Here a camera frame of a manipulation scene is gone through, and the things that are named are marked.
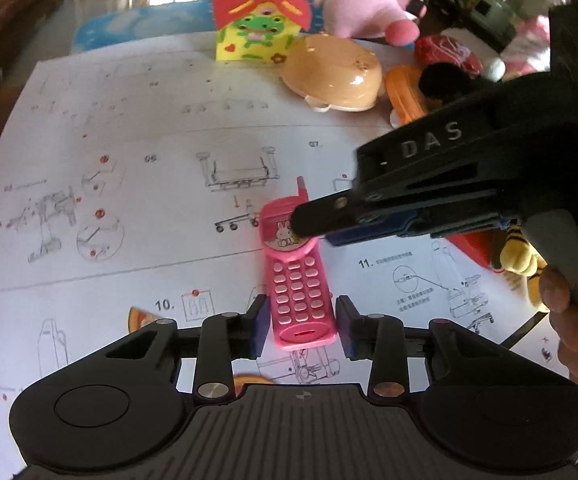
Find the pink and white plush toy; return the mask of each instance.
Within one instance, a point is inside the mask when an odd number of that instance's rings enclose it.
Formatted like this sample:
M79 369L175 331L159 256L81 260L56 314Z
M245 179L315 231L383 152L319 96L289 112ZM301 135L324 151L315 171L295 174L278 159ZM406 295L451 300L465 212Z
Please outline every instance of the pink and white plush toy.
M323 6L325 30L338 38L384 38L404 46L418 39L413 22L427 12L423 0L313 0Z

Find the red candy wrapper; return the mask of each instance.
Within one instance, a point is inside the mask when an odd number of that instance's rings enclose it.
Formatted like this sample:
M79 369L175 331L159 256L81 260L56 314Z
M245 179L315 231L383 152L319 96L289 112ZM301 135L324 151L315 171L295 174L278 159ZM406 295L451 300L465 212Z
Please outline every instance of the red candy wrapper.
M416 41L415 55L423 66L445 62L461 67L471 76L480 75L482 72L480 59L472 54L464 43L449 36L434 34L420 38Z

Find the green frog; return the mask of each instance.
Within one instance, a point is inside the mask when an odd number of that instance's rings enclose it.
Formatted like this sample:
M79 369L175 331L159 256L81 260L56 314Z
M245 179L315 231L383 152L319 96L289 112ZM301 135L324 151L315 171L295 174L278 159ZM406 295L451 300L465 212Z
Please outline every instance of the green frog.
M277 14L274 16L248 14L233 24L239 29L238 36L245 36L245 48L249 48L253 44L273 46L271 40L285 30L284 22L285 17Z

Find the toy house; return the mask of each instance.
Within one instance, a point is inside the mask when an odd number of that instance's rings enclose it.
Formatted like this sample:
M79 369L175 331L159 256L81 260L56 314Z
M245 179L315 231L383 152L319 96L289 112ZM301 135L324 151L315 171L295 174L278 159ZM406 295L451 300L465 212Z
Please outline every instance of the toy house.
M216 59L281 63L301 28L309 29L307 0L213 0Z

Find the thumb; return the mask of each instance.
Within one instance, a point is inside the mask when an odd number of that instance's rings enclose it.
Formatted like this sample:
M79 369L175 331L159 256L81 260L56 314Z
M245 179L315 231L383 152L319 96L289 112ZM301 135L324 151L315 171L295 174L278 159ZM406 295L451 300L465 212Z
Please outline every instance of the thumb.
M540 276L540 297L542 302L554 312L564 312L571 301L566 278L553 267L547 267Z

